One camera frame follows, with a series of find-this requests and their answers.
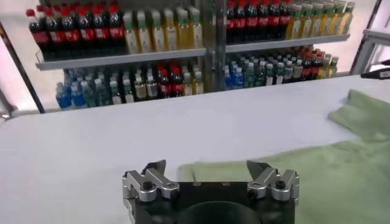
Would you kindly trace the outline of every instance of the green cloth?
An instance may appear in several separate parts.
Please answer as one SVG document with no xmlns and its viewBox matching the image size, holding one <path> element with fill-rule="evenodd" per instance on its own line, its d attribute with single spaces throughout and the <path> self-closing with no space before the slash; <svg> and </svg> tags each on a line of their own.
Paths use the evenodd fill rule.
<svg viewBox="0 0 390 224">
<path fill-rule="evenodd" d="M 351 90 L 331 120 L 361 137 L 254 159 L 300 175 L 298 224 L 390 222 L 390 105 Z M 183 181 L 249 181 L 245 161 L 180 167 Z"/>
</svg>

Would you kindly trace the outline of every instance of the shelf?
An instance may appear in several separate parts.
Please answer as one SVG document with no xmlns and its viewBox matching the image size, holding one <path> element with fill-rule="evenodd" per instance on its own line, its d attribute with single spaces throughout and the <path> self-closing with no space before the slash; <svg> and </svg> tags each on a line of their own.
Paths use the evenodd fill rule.
<svg viewBox="0 0 390 224">
<path fill-rule="evenodd" d="M 304 38 L 304 39 L 297 39 L 297 40 L 279 40 L 279 41 L 257 42 L 257 43 L 247 43 L 247 44 L 233 44 L 233 45 L 226 45 L 226 53 L 243 52 L 243 51 L 259 51 L 259 50 L 266 50 L 266 49 L 296 47 L 296 46 L 304 46 L 304 45 L 311 45 L 311 44 L 332 43 L 332 42 L 345 41 L 349 38 L 349 36 L 350 36 L 349 34 L 346 34 L 346 35 L 335 35 L 335 36 L 326 36 L 326 37 Z"/>
<path fill-rule="evenodd" d="M 42 62 L 36 63 L 35 65 L 39 70 L 44 71 L 44 70 L 65 69 L 65 68 L 117 65 L 123 63 L 155 61 L 155 60 L 164 60 L 164 59 L 171 59 L 171 58 L 198 57 L 198 56 L 205 55 L 205 53 L 206 53 L 206 48 L 198 48 L 198 49 L 188 49 L 188 50 L 181 50 L 181 51 L 164 51 L 164 52 L 153 52 L 153 53 L 146 53 L 146 54 L 118 55 L 118 56 L 70 59 L 70 60 L 60 60 L 60 61 L 39 60 Z"/>
</svg>

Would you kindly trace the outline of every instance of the white table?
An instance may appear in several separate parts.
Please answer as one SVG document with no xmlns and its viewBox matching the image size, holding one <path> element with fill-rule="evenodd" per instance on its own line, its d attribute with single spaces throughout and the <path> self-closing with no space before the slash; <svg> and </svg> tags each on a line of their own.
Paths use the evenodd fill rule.
<svg viewBox="0 0 390 224">
<path fill-rule="evenodd" d="M 0 127 L 0 223 L 128 223 L 121 175 L 167 159 L 273 155 L 353 139 L 327 119 L 350 88 L 390 102 L 390 82 L 358 76 L 23 116 Z"/>
</svg>

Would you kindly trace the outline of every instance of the red label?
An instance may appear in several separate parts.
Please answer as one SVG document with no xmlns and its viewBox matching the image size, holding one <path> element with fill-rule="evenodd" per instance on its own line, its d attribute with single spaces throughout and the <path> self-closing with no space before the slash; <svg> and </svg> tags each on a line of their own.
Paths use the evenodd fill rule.
<svg viewBox="0 0 390 224">
<path fill-rule="evenodd" d="M 235 25 L 234 19 L 228 19 L 227 20 L 226 28 L 232 29 L 232 28 L 234 28 L 234 25 Z"/>
<path fill-rule="evenodd" d="M 123 26 L 110 28 L 110 34 L 112 38 L 122 38 L 124 35 L 123 33 L 124 33 Z"/>
<path fill-rule="evenodd" d="M 55 43 L 62 43 L 66 40 L 64 31 L 50 32 L 50 38 Z"/>
<path fill-rule="evenodd" d="M 68 42 L 76 42 L 80 40 L 80 34 L 78 30 L 65 31 L 65 36 Z"/>
<path fill-rule="evenodd" d="M 246 19 L 246 26 L 255 27 L 257 26 L 257 18 Z"/>
<path fill-rule="evenodd" d="M 32 37 L 34 37 L 35 42 L 38 44 L 47 43 L 49 41 L 49 37 L 45 31 L 32 33 Z"/>
<path fill-rule="evenodd" d="M 96 33 L 97 39 L 107 39 L 108 37 L 110 37 L 110 34 L 109 34 L 107 28 L 95 29 L 95 33 Z"/>
<path fill-rule="evenodd" d="M 290 22 L 290 16 L 281 16 L 280 17 L 280 24 L 281 25 L 287 25 L 288 22 Z"/>
<path fill-rule="evenodd" d="M 262 17 L 258 19 L 259 26 L 267 26 L 268 25 L 268 17 Z"/>
<path fill-rule="evenodd" d="M 243 28 L 245 27 L 245 19 L 235 19 L 235 27 Z"/>
<path fill-rule="evenodd" d="M 269 18 L 269 24 L 272 25 L 272 26 L 279 25 L 279 16 L 271 16 Z"/>
<path fill-rule="evenodd" d="M 93 31 L 93 29 L 82 29 L 80 30 L 80 32 L 83 40 L 89 41 L 95 39 L 95 32 Z"/>
</svg>

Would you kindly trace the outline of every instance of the shelving unit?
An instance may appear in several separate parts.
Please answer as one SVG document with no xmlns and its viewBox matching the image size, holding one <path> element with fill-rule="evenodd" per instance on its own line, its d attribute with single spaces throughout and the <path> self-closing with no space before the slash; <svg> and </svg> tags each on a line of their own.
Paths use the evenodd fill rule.
<svg viewBox="0 0 390 224">
<path fill-rule="evenodd" d="M 53 69 L 117 65 L 123 63 L 165 60 L 165 59 L 172 59 L 172 58 L 198 57 L 198 56 L 204 56 L 205 54 L 206 54 L 206 48 L 198 48 L 198 49 L 188 49 L 188 50 L 181 50 L 181 51 L 165 51 L 165 52 L 153 52 L 153 53 L 146 53 L 146 54 L 118 55 L 118 56 L 81 58 L 81 59 L 70 59 L 70 60 L 59 60 L 59 61 L 43 61 L 38 59 L 41 62 L 36 63 L 35 65 L 39 70 L 46 71 L 46 70 L 53 70 Z"/>
</svg>

